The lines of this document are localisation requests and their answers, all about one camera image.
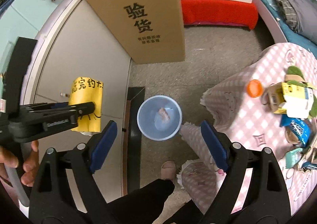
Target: slipper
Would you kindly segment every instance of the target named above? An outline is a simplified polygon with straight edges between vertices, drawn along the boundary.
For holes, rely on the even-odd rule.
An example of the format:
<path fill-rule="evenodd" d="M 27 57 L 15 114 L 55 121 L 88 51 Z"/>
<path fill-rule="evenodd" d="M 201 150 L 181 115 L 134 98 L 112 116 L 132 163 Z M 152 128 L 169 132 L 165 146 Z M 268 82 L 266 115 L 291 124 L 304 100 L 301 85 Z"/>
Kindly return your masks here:
<path fill-rule="evenodd" d="M 173 161 L 167 161 L 161 167 L 161 179 L 174 180 L 176 177 L 176 165 Z"/>

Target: clear plastic bowl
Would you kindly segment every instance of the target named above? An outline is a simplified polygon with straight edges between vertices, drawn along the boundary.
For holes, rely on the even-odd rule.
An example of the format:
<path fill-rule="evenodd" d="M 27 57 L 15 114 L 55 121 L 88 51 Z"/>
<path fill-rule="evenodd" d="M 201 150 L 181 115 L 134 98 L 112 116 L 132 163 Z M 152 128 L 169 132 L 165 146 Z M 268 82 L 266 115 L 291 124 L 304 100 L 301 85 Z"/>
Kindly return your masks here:
<path fill-rule="evenodd" d="M 159 110 L 164 108 L 169 120 L 163 120 Z M 156 95 L 142 103 L 137 112 L 137 125 L 147 138 L 163 141 L 172 138 L 182 124 L 182 110 L 172 98 Z"/>

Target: snack package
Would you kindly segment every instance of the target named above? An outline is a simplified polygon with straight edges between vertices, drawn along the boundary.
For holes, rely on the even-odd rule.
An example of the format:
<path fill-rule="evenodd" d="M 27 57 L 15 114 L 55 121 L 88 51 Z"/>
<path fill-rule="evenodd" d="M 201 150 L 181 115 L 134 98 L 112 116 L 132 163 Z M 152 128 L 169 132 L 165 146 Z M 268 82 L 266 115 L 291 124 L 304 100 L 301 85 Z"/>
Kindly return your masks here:
<path fill-rule="evenodd" d="M 311 162 L 305 162 L 303 165 L 302 165 L 302 168 L 306 168 L 306 169 L 317 169 L 317 164 L 313 164 Z"/>
<path fill-rule="evenodd" d="M 290 118 L 286 114 L 282 114 L 280 126 L 288 127 L 294 135 L 306 147 L 310 135 L 310 128 L 299 118 Z"/>
<path fill-rule="evenodd" d="M 294 149 L 285 154 L 286 168 L 292 168 L 297 164 L 302 158 L 303 148 Z"/>

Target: hand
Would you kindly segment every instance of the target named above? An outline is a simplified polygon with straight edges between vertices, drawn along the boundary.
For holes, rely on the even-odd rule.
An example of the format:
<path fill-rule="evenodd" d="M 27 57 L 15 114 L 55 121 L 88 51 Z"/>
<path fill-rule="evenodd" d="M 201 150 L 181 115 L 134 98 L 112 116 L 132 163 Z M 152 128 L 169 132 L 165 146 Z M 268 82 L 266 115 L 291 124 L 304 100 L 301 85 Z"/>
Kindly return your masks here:
<path fill-rule="evenodd" d="M 23 163 L 24 175 L 21 177 L 21 183 L 32 187 L 39 168 L 39 143 L 38 141 L 32 141 L 32 151 L 30 156 Z M 4 164 L 11 168 L 17 168 L 19 161 L 14 154 L 2 146 L 0 146 L 0 176 L 4 179 L 9 179 L 7 171 L 4 168 Z"/>

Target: black pants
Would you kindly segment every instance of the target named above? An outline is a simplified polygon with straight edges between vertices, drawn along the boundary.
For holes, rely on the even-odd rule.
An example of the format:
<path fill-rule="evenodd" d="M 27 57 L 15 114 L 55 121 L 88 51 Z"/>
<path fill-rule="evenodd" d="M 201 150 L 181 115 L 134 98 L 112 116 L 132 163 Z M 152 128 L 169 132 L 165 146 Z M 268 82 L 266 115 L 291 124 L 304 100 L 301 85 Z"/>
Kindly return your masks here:
<path fill-rule="evenodd" d="M 157 179 L 145 187 L 118 198 L 108 206 L 120 224 L 152 224 L 162 213 L 164 203 L 174 191 L 170 180 Z M 180 208 L 164 224 L 196 224 L 202 213 L 192 200 Z"/>

